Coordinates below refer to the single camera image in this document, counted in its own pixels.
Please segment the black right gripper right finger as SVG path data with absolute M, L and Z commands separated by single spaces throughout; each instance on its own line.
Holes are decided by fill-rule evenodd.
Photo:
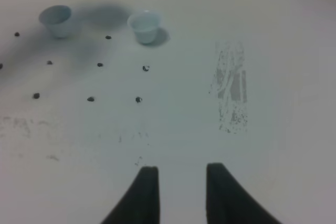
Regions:
M 207 223 L 279 223 L 221 163 L 206 168 Z

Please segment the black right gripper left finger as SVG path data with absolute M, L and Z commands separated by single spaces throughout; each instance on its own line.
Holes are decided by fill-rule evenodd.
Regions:
M 159 224 L 159 170 L 142 167 L 118 204 L 102 221 Z

